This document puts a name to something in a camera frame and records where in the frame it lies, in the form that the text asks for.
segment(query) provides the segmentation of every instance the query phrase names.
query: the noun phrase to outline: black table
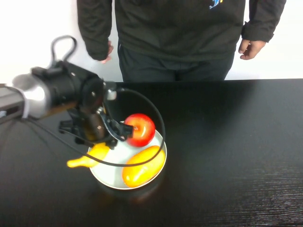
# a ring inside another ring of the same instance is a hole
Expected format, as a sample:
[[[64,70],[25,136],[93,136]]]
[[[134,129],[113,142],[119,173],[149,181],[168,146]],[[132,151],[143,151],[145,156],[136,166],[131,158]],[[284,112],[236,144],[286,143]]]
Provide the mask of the black table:
[[[70,148],[18,122],[0,145],[1,227],[303,226],[303,80],[124,86],[151,99],[165,121],[159,178],[138,191],[111,190],[89,169],[66,166],[78,157]],[[155,117],[131,95],[111,108],[117,120]],[[56,131],[67,118],[42,123]]]

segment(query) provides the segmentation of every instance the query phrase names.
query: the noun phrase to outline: person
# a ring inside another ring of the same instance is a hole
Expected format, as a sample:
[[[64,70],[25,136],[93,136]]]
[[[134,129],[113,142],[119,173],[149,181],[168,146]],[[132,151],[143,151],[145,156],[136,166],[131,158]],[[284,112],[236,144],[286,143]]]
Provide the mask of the person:
[[[116,0],[119,66],[124,82],[224,80],[237,42],[241,59],[268,43],[286,0]],[[108,62],[113,50],[112,0],[77,0],[89,56]]]

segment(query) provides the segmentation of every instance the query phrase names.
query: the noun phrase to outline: jacket sleeve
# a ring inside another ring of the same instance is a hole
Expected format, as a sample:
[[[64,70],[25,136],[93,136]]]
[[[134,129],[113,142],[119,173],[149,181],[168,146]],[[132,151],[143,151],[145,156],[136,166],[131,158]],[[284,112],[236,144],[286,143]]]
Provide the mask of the jacket sleeve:
[[[77,0],[78,26],[89,56],[107,58],[112,28],[112,0]]]
[[[274,36],[286,0],[250,0],[250,21],[243,26],[242,38],[269,42]]]

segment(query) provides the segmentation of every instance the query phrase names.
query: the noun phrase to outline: hand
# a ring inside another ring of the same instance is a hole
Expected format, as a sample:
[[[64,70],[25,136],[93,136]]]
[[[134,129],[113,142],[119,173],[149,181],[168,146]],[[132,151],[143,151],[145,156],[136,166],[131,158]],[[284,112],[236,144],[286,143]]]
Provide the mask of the hand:
[[[102,60],[101,63],[105,64],[106,62],[108,62],[109,60],[111,60],[112,58],[109,56],[111,54],[111,52],[113,51],[114,47],[112,46],[112,42],[109,41],[108,42],[108,55],[107,58],[105,60]]]
[[[243,60],[253,59],[265,45],[266,42],[263,41],[250,41],[242,39],[239,53],[243,55],[241,55],[240,58]]]

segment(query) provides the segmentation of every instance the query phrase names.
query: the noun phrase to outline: yellow plastic fruit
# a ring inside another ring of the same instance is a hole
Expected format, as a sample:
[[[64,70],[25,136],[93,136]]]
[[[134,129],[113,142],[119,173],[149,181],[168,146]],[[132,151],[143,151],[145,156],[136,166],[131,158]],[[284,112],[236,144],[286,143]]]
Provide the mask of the yellow plastic fruit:
[[[159,148],[159,146],[151,146],[131,157],[127,164],[144,162],[152,158],[159,151]],[[164,150],[161,150],[152,161],[144,165],[124,167],[122,171],[123,181],[130,188],[138,187],[152,179],[162,169],[164,162],[165,153]]]
[[[109,147],[106,146],[105,143],[98,143],[95,146],[93,146],[92,149],[87,154],[102,160],[105,158],[108,152],[109,152]],[[98,163],[99,162],[89,157],[82,156],[78,159],[69,160],[67,162],[67,166],[70,168],[79,167],[79,166],[91,168],[96,166]]]

